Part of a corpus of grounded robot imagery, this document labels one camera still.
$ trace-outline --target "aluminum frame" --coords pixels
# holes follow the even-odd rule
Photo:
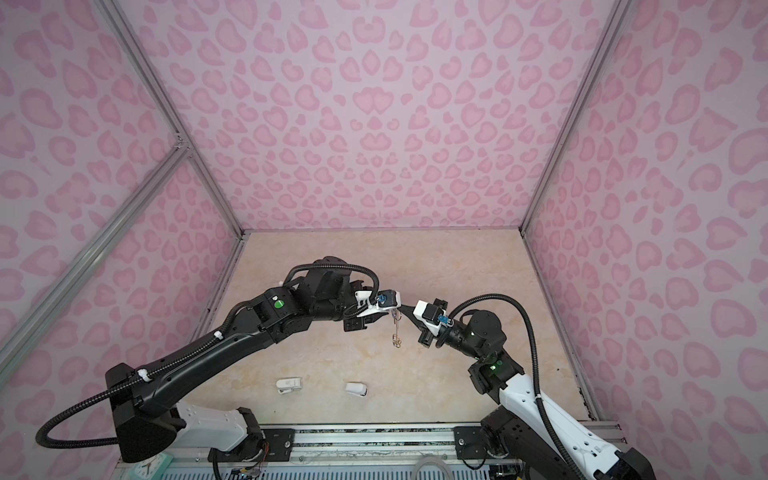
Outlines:
[[[533,222],[533,217],[541,206],[544,195],[551,183],[554,169],[562,160],[566,151],[566,145],[571,141],[571,136],[574,131],[576,131],[578,122],[584,111],[587,109],[589,99],[592,96],[592,93],[594,93],[594,89],[598,86],[603,72],[605,71],[605,67],[616,49],[616,45],[621,38],[621,32],[624,30],[624,26],[630,17],[629,14],[634,7],[634,4],[635,0],[616,0],[611,12],[608,14],[605,28],[598,40],[598,46],[595,48],[592,57],[587,64],[587,70],[584,73],[584,78],[579,84],[578,90],[576,90],[576,96],[571,103],[571,109],[568,111],[563,127],[560,129],[558,137],[555,140],[554,147],[547,159],[547,166],[544,168],[544,172],[538,179],[538,183],[534,189],[533,198],[531,199],[531,204],[528,205],[528,209],[523,216],[523,221],[520,225],[520,232],[523,237],[525,236],[525,233],[528,232],[528,229]]]
[[[227,263],[221,271],[219,278],[216,280],[208,304],[200,316],[200,322],[197,324],[194,332],[192,332],[190,341],[200,338],[200,336],[207,332],[211,323],[216,318],[221,302],[224,299],[224,294],[227,292],[227,287],[230,285],[232,276],[237,269],[237,262],[240,261],[240,257],[243,255],[243,249],[245,248],[246,243],[248,243],[248,237],[250,237],[250,233],[246,232],[241,238],[235,239],[235,244],[232,246],[232,251],[227,258]]]
[[[237,465],[238,467],[251,466],[252,464],[227,464],[220,463],[220,472]],[[410,480],[415,460],[409,464],[392,465],[284,465],[283,463],[268,462],[260,469],[260,473],[254,476],[254,480]],[[471,470],[461,462],[449,464],[453,478],[461,480],[488,480],[490,467],[485,465],[477,470]],[[234,480],[235,475],[222,478]],[[127,468],[116,468],[110,477],[111,480],[134,480]],[[213,469],[210,463],[201,462],[195,465],[177,465],[174,462],[163,473],[163,480],[214,480]],[[427,465],[421,469],[415,480],[444,480],[445,476],[433,465]]]
[[[629,447],[617,422],[581,422],[596,435],[619,449]],[[461,423],[361,423],[261,425],[262,429],[295,429],[293,450],[288,462],[276,462],[269,468],[305,466],[414,465],[425,455],[443,458],[448,465],[462,465],[456,458],[453,428],[480,426],[479,422]],[[196,467],[210,471],[205,462],[208,449],[168,449],[174,457],[171,466]],[[488,464],[516,463],[517,459],[494,460]],[[119,462],[116,470],[133,464]],[[221,463],[221,468],[250,465],[248,462]]]
[[[109,257],[136,219],[173,176],[185,159],[191,159],[184,142],[175,145],[109,222],[83,247],[45,298],[19,321],[8,342],[0,348],[0,389],[53,325],[62,311]]]
[[[117,0],[95,0],[95,3],[113,31],[115,38],[123,48],[123,52],[131,61],[134,69],[144,82],[144,86],[147,88],[149,95],[154,99],[157,109],[163,116],[163,119],[170,129],[176,132],[175,134],[179,141],[185,141],[190,145],[192,150],[192,161],[190,163],[203,181],[203,185],[205,186],[205,189],[208,190],[208,194],[214,201],[214,204],[219,209],[222,216],[227,220],[227,223],[234,231],[235,235],[238,238],[242,237],[243,227],[240,225],[240,221],[237,219],[234,210],[232,210],[229,201],[227,201],[227,198],[224,196],[221,187],[214,180],[214,176],[211,174],[205,160],[203,160],[203,157],[200,155],[200,151],[197,149],[194,139],[189,131],[187,131],[184,122],[181,120],[181,116],[176,111],[173,101],[170,99],[170,95],[163,87],[160,75],[157,74],[154,66],[149,61],[148,56],[144,53],[144,49],[141,47],[141,43],[139,42],[131,23],[126,18],[125,12],[123,12],[123,9],[118,4]]]
[[[565,356],[568,358],[568,363],[571,365],[571,371],[574,373],[574,379],[578,385],[581,398],[584,400],[584,407],[587,409],[587,414],[591,419],[596,419],[598,421],[607,420],[605,412],[600,407],[600,403],[594,395],[592,386],[589,381],[587,381],[587,373],[584,371],[584,367],[579,361],[578,355],[576,355],[574,344],[571,341],[571,337],[568,336],[568,331],[565,329],[565,323],[558,312],[554,297],[549,291],[547,283],[544,281],[544,277],[541,275],[541,268],[539,268],[538,261],[533,254],[531,245],[528,243],[528,239],[525,238],[525,236],[522,236],[522,240],[523,245],[525,245],[525,251],[528,252],[528,259],[531,261],[534,272],[536,272],[536,280],[538,281],[539,288],[541,288],[541,291],[544,294],[544,300],[547,303],[547,308],[549,308],[549,313],[551,314],[552,322],[554,323],[554,329],[560,337],[560,343],[562,343]]]

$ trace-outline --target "white clip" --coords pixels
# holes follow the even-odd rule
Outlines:
[[[280,395],[285,395],[286,393],[291,392],[298,392],[301,390],[301,378],[300,377],[293,377],[292,379],[281,379],[277,380],[277,392]]]
[[[344,390],[350,395],[354,396],[366,396],[368,395],[368,387],[365,383],[348,382]]]
[[[137,373],[137,374],[138,374],[138,375],[141,377],[141,379],[142,379],[142,380],[144,380],[146,383],[149,383],[149,382],[151,382],[151,381],[152,381],[152,379],[151,379],[151,378],[149,378],[149,372],[147,371],[147,369],[139,369],[139,370],[137,370],[137,372],[136,372],[136,373]]]

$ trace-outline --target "wire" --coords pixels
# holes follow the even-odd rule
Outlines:
[[[586,480],[586,477],[584,477],[584,473],[582,473],[581,469],[576,466],[576,462],[574,462],[574,459],[571,457],[571,454],[563,446],[563,442],[560,440],[560,437],[558,437],[557,432],[554,430],[554,428],[552,428],[552,424],[549,421],[549,416],[547,415],[547,411],[544,408],[544,400],[541,397],[541,389],[539,388],[538,353],[536,352],[536,338],[534,338],[531,319],[528,318],[528,312],[525,311],[523,306],[517,300],[515,300],[510,296],[502,295],[500,293],[486,293],[485,295],[478,295],[461,303],[456,308],[454,308],[453,311],[451,311],[448,317],[452,319],[468,306],[474,305],[475,303],[479,303],[484,300],[502,300],[506,303],[510,303],[511,305],[513,305],[514,308],[518,310],[518,312],[520,312],[520,316],[523,317],[523,323],[525,324],[525,329],[528,332],[528,342],[531,345],[531,370],[532,370],[531,376],[533,376],[533,393],[536,398],[536,406],[538,407],[538,414],[541,417],[542,423],[544,423],[544,427],[547,429],[549,438],[552,439],[552,443],[554,443],[555,448],[560,453],[560,456],[563,458],[563,461],[565,462],[565,464],[573,471],[574,475],[576,475],[576,478],[578,478],[579,480]]]
[[[266,462],[266,457],[270,454],[270,443],[264,442],[264,456],[259,460],[259,462],[256,464],[259,468],[261,468],[261,465],[264,465],[264,462]]]
[[[250,305],[249,302],[240,302],[234,307],[232,307],[230,312],[227,314],[227,318],[224,320],[224,323],[222,323],[217,330],[226,332],[232,326],[232,322],[234,321],[234,318],[237,315],[237,313],[241,309],[249,305]],[[172,362],[168,362],[159,368],[151,370],[150,372],[148,372],[148,375],[152,377],[164,370],[176,368],[177,366],[182,365],[187,361],[193,359],[194,357],[200,355],[202,352],[205,352],[211,346],[219,343],[219,341],[220,340],[218,338],[211,337],[210,340],[205,342],[200,347],[196,348],[193,352],[190,352],[187,355],[181,356],[173,360]],[[118,443],[117,437],[107,437],[104,439],[88,439],[88,440],[59,440],[59,439],[52,439],[51,437],[48,436],[48,434],[51,432],[51,430],[53,430],[55,426],[57,426],[59,423],[62,423],[64,420],[68,419],[74,414],[78,412],[82,412],[83,410],[93,405],[96,405],[97,403],[103,400],[113,397],[118,393],[123,392],[124,390],[127,390],[134,385],[137,385],[138,383],[142,383],[143,381],[144,380],[141,377],[136,376],[136,378],[134,378],[133,380],[129,380],[126,383],[121,383],[120,385],[104,390],[103,392],[92,396],[90,399],[83,400],[77,405],[73,405],[69,407],[65,411],[59,413],[52,419],[48,420],[42,427],[40,427],[37,434],[35,434],[35,441],[38,443],[38,445],[45,447],[47,449],[88,449],[90,447],[101,447],[103,445],[116,445]]]
[[[219,472],[219,451],[217,449],[211,449],[210,463],[214,466],[214,478],[221,480],[221,472]]]
[[[479,470],[480,468],[483,468],[483,465],[485,465],[485,460],[486,458],[482,459],[482,462],[480,462],[480,465],[473,467],[472,465],[468,464],[466,460],[462,458],[462,462],[464,462],[464,465],[470,470]]]
[[[304,270],[314,270],[318,268],[351,270],[353,272],[364,273],[365,275],[369,276],[371,281],[373,281],[373,288],[371,289],[371,294],[368,297],[368,301],[370,302],[371,305],[376,303],[376,297],[379,295],[379,277],[370,268],[365,268],[364,266],[360,266],[360,265],[352,265],[351,263],[319,262],[319,263],[304,263],[303,265],[296,265],[294,268],[290,270],[290,272],[288,272],[288,275],[286,275],[286,279],[283,281],[283,285],[287,285],[288,283],[290,283],[290,281],[293,280],[293,276],[296,275],[298,272],[301,272]],[[367,305],[363,305],[363,306],[350,305],[346,309],[344,309],[344,317],[353,318],[355,316],[358,316],[360,313],[365,312],[367,309],[368,309]]]

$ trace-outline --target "marble floor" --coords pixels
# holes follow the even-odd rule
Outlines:
[[[517,230],[252,233],[214,323],[221,324],[235,303],[277,285],[291,267],[326,255],[372,269],[381,288],[400,291],[406,305],[437,297],[451,309],[481,293],[513,296],[531,317],[542,390],[576,419],[588,419]],[[502,302],[482,306],[497,313],[507,352],[530,372],[518,312]],[[388,316],[351,333],[341,323],[316,322],[240,360],[186,400],[216,409],[248,407],[261,423],[467,422],[496,407],[472,386],[472,359],[448,347],[419,345],[419,331],[407,319],[399,328],[402,348],[392,345],[394,332]],[[302,378],[302,390],[278,394],[275,381],[292,376]],[[368,395],[344,393],[347,382],[365,383]]]

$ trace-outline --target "pink wallpaper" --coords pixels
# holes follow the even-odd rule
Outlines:
[[[0,393],[0,477],[102,478],[116,447],[48,450],[48,418],[103,391],[104,372],[138,366],[190,340],[233,237],[191,167],[182,164],[129,234]],[[52,436],[113,436],[108,403]]]
[[[245,227],[518,225],[612,2],[122,2]]]
[[[646,0],[532,232],[657,477],[768,476],[768,3]]]
[[[169,151],[86,0],[0,5],[0,343]]]

